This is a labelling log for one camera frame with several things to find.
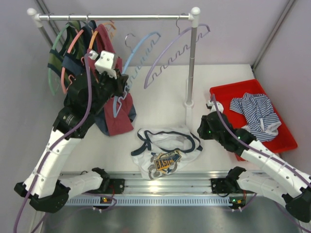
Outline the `white printed tank top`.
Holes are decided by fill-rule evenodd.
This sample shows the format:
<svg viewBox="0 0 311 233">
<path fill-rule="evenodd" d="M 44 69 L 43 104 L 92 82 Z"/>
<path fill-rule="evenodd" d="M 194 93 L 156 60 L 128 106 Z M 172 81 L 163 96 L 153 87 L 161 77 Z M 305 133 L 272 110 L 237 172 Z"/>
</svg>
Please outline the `white printed tank top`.
<svg viewBox="0 0 311 233">
<path fill-rule="evenodd" d="M 137 136 L 142 145 L 131 152 L 131 158 L 147 180 L 177 173 L 203 151 L 200 139 L 186 126 L 140 129 Z"/>
</svg>

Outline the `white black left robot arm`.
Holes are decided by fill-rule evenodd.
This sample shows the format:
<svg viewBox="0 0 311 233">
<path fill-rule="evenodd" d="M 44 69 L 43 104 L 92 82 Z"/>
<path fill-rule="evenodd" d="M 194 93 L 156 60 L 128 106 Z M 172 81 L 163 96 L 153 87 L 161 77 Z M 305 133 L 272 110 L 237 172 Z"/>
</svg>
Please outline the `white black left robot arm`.
<svg viewBox="0 0 311 233">
<path fill-rule="evenodd" d="M 95 117 L 114 95 L 121 93 L 128 75 L 117 72 L 86 71 L 71 77 L 64 107 L 59 111 L 46 148 L 31 175 L 17 183 L 14 190 L 37 211 L 56 213 L 69 199 L 80 194 L 112 194 L 113 181 L 102 168 L 61 179 L 60 174 L 69 155 L 83 140 Z"/>
</svg>

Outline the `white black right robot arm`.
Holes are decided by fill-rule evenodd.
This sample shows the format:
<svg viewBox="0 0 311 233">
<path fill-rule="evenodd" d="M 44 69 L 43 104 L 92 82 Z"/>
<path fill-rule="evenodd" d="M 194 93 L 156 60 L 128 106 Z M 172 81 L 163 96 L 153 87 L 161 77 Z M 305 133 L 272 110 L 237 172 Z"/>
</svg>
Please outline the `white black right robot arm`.
<svg viewBox="0 0 311 233">
<path fill-rule="evenodd" d="M 223 180 L 230 193 L 251 191 L 275 201 L 302 222 L 311 220 L 311 177 L 267 149 L 250 132 L 234 129 L 226 115 L 211 112 L 201 117 L 197 130 L 203 140 L 215 140 L 225 150 L 255 164 L 267 177 L 236 166 Z"/>
</svg>

